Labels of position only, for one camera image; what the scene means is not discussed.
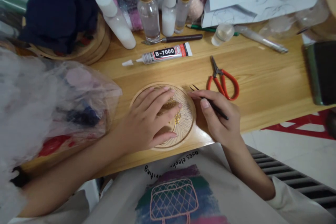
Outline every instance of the fingernail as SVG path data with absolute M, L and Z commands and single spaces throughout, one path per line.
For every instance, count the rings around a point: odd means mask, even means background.
M 205 109 L 205 108 L 210 107 L 210 103 L 208 102 L 207 99 L 203 98 L 203 99 L 201 100 L 201 106 L 202 106 L 203 109 Z

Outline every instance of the dark blue cloth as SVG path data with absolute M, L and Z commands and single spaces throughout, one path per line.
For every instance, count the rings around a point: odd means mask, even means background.
M 95 0 L 28 0 L 19 39 L 69 54 L 78 32 L 96 29 L 97 14 Z

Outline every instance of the white bottle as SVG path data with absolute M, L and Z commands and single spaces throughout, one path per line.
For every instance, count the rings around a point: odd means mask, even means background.
M 157 2 L 155 0 L 140 0 L 137 7 L 146 40 L 153 43 L 159 42 L 160 22 Z
M 176 6 L 176 23 L 175 23 L 175 33 L 180 34 L 183 32 L 188 10 L 190 7 L 190 0 L 178 0 Z
M 115 5 L 113 0 L 96 0 L 96 2 L 103 12 L 106 23 L 122 45 L 126 49 L 133 49 L 137 43 L 121 10 Z
M 162 33 L 166 37 L 174 34 L 176 20 L 176 0 L 163 0 L 162 3 Z

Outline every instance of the handbag graphic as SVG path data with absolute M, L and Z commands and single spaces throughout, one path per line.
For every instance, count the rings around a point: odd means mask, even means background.
M 190 213 L 198 209 L 198 199 L 190 179 L 181 179 L 157 185 L 152 189 L 150 219 L 162 221 L 186 215 L 190 224 Z

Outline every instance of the hand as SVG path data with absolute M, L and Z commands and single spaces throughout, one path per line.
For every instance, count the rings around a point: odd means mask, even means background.
M 114 141 L 120 142 L 125 154 L 151 149 L 177 137 L 174 132 L 158 133 L 182 107 L 182 104 L 176 104 L 164 114 L 157 116 L 174 92 L 174 89 L 169 90 L 168 87 L 157 90 L 150 87 L 136 98 L 128 114 L 111 133 Z
M 223 147 L 239 147 L 244 143 L 240 135 L 240 112 L 239 107 L 229 102 L 221 93 L 209 90 L 197 90 L 188 93 L 193 99 L 201 97 L 212 100 L 222 112 L 228 116 L 225 120 L 218 115 L 206 99 L 201 99 L 201 108 L 208 124 L 212 137 Z

